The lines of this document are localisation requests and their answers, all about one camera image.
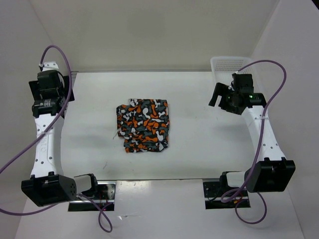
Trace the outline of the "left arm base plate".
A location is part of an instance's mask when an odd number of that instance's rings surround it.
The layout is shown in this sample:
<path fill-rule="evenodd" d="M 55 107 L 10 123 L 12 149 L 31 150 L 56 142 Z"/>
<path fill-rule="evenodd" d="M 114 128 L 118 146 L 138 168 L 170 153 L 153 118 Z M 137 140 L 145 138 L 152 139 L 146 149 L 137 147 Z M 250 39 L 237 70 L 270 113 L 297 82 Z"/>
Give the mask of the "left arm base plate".
<path fill-rule="evenodd" d="M 116 181 L 98 181 L 97 192 L 89 198 L 104 211 L 114 211 L 116 184 Z M 77 196 L 75 201 L 69 203 L 68 211 L 93 212 L 98 209 L 86 198 Z"/>

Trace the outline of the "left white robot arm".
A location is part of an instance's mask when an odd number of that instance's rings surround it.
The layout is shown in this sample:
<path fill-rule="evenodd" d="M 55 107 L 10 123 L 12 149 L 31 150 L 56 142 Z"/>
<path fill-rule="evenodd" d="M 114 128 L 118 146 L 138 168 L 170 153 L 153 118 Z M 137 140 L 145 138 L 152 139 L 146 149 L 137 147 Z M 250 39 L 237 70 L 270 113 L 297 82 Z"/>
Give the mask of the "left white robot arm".
<path fill-rule="evenodd" d="M 63 105 L 67 99 L 74 100 L 69 80 L 58 70 L 45 69 L 37 74 L 37 80 L 29 82 L 36 136 L 40 140 L 36 143 L 30 179 L 22 181 L 21 189 L 39 207 L 74 201 L 79 194 L 94 199 L 100 192 L 92 173 L 70 178 L 62 170 L 61 134 L 66 113 Z"/>

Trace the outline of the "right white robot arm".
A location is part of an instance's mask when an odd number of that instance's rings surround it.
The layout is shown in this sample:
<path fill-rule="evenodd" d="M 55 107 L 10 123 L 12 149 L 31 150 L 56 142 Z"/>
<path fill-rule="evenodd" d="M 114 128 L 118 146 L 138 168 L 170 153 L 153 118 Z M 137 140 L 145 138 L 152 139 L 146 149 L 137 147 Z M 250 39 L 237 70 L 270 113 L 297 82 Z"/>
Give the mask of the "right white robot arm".
<path fill-rule="evenodd" d="M 254 91 L 251 74 L 232 74 L 228 86 L 217 83 L 210 106 L 241 116 L 248 128 L 255 158 L 246 171 L 226 171 L 218 184 L 219 192 L 231 195 L 244 187 L 250 193 L 283 192 L 296 170 L 294 161 L 288 160 L 275 138 L 268 117 L 268 104 L 262 93 Z"/>

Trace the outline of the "orange camouflage shorts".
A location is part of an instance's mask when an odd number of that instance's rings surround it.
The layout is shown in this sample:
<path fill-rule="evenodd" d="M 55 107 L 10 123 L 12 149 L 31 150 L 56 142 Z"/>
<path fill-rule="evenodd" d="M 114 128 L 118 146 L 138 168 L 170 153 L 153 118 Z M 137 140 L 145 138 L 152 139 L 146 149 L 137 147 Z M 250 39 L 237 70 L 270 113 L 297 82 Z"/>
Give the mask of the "orange camouflage shorts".
<path fill-rule="evenodd" d="M 127 153 L 161 152 L 169 147 L 168 102 L 129 99 L 116 108 L 117 134 Z"/>

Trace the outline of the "white plastic basket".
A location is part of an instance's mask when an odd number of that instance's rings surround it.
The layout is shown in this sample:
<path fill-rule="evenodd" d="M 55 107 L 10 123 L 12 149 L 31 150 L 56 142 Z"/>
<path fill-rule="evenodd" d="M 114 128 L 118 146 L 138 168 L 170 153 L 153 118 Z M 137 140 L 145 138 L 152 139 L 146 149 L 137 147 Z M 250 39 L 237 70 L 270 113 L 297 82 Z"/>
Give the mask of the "white plastic basket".
<path fill-rule="evenodd" d="M 213 90 L 217 83 L 223 83 L 229 86 L 232 89 L 231 84 L 233 81 L 232 74 L 252 74 L 253 71 L 247 67 L 246 65 L 249 64 L 249 59 L 246 57 L 212 57 L 210 59 L 211 70 L 213 73 L 214 81 L 213 81 Z M 254 86 L 254 93 L 249 94 L 249 100 L 247 108 L 254 108 L 254 107 L 265 107 L 266 100 L 262 93 L 258 93 L 255 91 Z M 219 106 L 221 100 L 221 96 L 217 98 L 216 104 Z"/>

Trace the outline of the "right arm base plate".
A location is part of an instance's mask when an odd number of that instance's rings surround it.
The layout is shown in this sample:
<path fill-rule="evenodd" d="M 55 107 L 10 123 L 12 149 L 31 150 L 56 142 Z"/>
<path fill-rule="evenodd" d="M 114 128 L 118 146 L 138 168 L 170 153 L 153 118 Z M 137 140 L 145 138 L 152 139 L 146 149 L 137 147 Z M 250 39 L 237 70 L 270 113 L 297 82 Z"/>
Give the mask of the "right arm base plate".
<path fill-rule="evenodd" d="M 235 199 L 227 203 L 221 202 L 221 196 L 233 189 L 229 187 L 226 183 L 221 184 L 219 179 L 203 180 L 203 191 L 205 208 L 207 210 L 211 209 L 233 209 L 239 203 L 238 208 L 250 208 L 250 202 L 248 193 L 243 190 Z"/>

